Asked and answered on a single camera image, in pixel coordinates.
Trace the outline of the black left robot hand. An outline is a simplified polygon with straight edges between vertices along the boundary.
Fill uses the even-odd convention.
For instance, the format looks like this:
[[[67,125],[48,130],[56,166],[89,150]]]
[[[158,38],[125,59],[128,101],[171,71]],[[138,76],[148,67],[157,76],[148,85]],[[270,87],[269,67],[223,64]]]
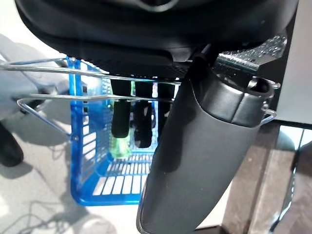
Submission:
[[[118,75],[182,78],[153,156],[138,229],[189,234],[226,191],[274,95],[260,77],[213,70],[226,51],[282,32],[295,0],[18,0],[26,27],[61,53]]]

